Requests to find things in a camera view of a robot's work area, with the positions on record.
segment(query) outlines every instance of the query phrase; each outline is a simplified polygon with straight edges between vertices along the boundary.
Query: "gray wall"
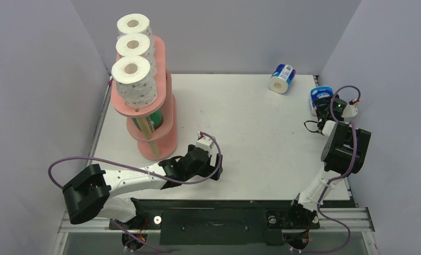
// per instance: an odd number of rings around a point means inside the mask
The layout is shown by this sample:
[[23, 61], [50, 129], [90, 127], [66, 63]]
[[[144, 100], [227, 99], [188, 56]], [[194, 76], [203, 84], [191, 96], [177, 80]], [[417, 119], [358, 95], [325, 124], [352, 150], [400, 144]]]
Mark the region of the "gray wall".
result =
[[69, 0], [0, 0], [0, 254], [51, 253], [65, 203], [47, 168], [89, 151], [107, 81]]
[[421, 254], [421, 1], [363, 0], [320, 83], [362, 91], [356, 123], [372, 139], [349, 180], [380, 253]]
[[281, 63], [320, 74], [360, 0], [71, 0], [108, 69], [116, 22], [145, 14], [174, 73], [272, 73]]

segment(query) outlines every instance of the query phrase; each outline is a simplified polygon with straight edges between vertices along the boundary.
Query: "white table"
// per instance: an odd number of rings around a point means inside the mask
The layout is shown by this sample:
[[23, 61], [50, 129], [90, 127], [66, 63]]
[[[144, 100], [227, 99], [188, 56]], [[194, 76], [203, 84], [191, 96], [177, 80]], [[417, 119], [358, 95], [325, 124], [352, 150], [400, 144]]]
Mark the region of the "white table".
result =
[[[173, 74], [177, 99], [178, 147], [185, 155], [198, 131], [216, 137], [223, 154], [219, 181], [126, 194], [139, 199], [291, 200], [323, 166], [327, 138], [308, 132], [312, 75], [297, 75], [284, 94], [268, 89], [269, 75]], [[126, 117], [109, 104], [94, 153], [133, 166], [151, 165], [126, 129]], [[103, 169], [118, 169], [102, 164]], [[349, 200], [340, 182], [327, 200]]]

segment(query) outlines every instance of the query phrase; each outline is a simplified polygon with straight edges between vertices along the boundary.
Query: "green container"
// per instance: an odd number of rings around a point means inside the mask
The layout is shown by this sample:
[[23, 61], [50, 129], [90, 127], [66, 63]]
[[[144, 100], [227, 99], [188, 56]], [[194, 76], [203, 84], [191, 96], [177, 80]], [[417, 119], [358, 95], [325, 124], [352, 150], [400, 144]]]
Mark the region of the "green container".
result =
[[[160, 109], [155, 111], [153, 114], [149, 115], [148, 117], [145, 117], [148, 121], [149, 127], [151, 128], [151, 131], [154, 131], [158, 129], [162, 123], [164, 122], [164, 117], [162, 116], [162, 112]], [[135, 118], [132, 118], [132, 121], [134, 122], [135, 126], [140, 130], [139, 124], [137, 123], [137, 120]]]

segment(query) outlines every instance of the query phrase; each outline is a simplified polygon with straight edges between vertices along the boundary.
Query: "toilet paper roll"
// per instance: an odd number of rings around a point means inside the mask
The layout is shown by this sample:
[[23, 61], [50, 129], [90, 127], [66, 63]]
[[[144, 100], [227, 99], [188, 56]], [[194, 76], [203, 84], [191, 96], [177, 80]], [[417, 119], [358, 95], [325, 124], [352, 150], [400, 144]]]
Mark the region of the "toilet paper roll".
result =
[[148, 36], [142, 33], [123, 35], [116, 42], [116, 51], [121, 57], [141, 56], [146, 58], [151, 65], [152, 75], [154, 76], [157, 74], [154, 45], [149, 40]]
[[129, 14], [118, 20], [116, 26], [120, 35], [129, 33], [142, 33], [147, 35], [154, 42], [149, 19], [143, 14]]
[[150, 64], [141, 56], [120, 58], [112, 66], [116, 91], [133, 108], [146, 107], [157, 98], [157, 87], [150, 73]]
[[274, 92], [285, 93], [295, 73], [296, 71], [289, 65], [278, 65], [268, 82], [268, 87]]

